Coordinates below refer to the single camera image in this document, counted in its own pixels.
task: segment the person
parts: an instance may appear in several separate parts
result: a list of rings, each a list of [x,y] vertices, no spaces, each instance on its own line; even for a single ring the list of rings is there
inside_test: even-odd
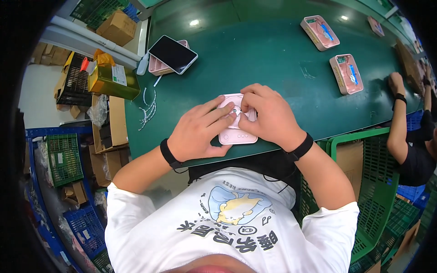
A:
[[[424,79],[423,116],[420,129],[407,132],[405,87],[402,76],[394,72],[389,84],[395,95],[393,121],[387,139],[388,151],[398,162],[399,184],[421,186],[428,182],[437,165],[437,131],[431,115],[431,68]]]
[[[175,163],[231,149],[210,144],[236,118],[232,102],[211,111],[222,95],[189,110],[168,140],[124,166],[108,186],[105,241],[115,272],[348,271],[359,213],[348,178],[299,127],[279,93],[260,84],[241,93],[242,111],[254,107],[258,118],[242,114],[239,127],[298,159],[320,210],[300,228],[290,211],[293,189],[234,167],[203,175],[159,209],[141,195]]]

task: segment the black screen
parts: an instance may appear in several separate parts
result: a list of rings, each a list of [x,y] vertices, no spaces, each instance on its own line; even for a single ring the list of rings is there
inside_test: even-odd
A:
[[[168,38],[161,37],[156,44],[152,46],[149,53],[168,65],[177,73],[182,73],[185,67],[196,58],[196,53],[187,49],[180,43]]]

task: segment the hand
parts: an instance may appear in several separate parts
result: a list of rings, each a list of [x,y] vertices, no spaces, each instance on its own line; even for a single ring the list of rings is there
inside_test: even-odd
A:
[[[246,113],[251,106],[257,110],[258,118],[251,122],[246,115],[240,115],[240,129],[274,142],[287,152],[294,151],[303,143],[306,133],[299,127],[293,111],[278,92],[255,83],[241,89],[241,93],[244,94],[241,110]]]
[[[221,131],[231,125],[236,114],[232,113],[224,119],[233,108],[230,102],[223,108],[216,108],[225,96],[221,95],[205,104],[198,105],[185,113],[177,123],[173,133],[167,140],[168,148],[179,162],[190,159],[225,156],[232,145],[214,147],[211,140]]]
[[[392,74],[390,74],[390,78],[388,79],[388,84],[392,89],[394,95],[399,93],[405,96],[404,81],[402,79],[401,74],[397,72],[393,72]]]

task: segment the pink casing with battery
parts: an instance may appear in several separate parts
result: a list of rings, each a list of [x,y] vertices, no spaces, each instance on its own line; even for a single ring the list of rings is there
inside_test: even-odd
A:
[[[225,100],[219,104],[218,108],[222,108],[227,105],[229,102],[233,101],[235,106],[234,109],[238,114],[241,109],[241,100],[243,99],[243,94],[227,94],[225,95]],[[223,145],[233,145],[233,144],[250,144],[255,143],[258,140],[257,136],[251,135],[238,127],[238,122],[240,121],[240,115],[246,115],[248,120],[255,121],[257,120],[257,112],[254,108],[249,107],[249,111],[247,113],[241,112],[237,115],[235,121],[225,130],[223,130],[218,135],[218,141],[220,141]]]

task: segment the circuit board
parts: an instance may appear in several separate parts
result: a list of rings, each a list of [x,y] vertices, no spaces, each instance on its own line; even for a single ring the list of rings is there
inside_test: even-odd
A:
[[[337,63],[344,63],[346,62],[346,57],[338,57],[337,58]]]

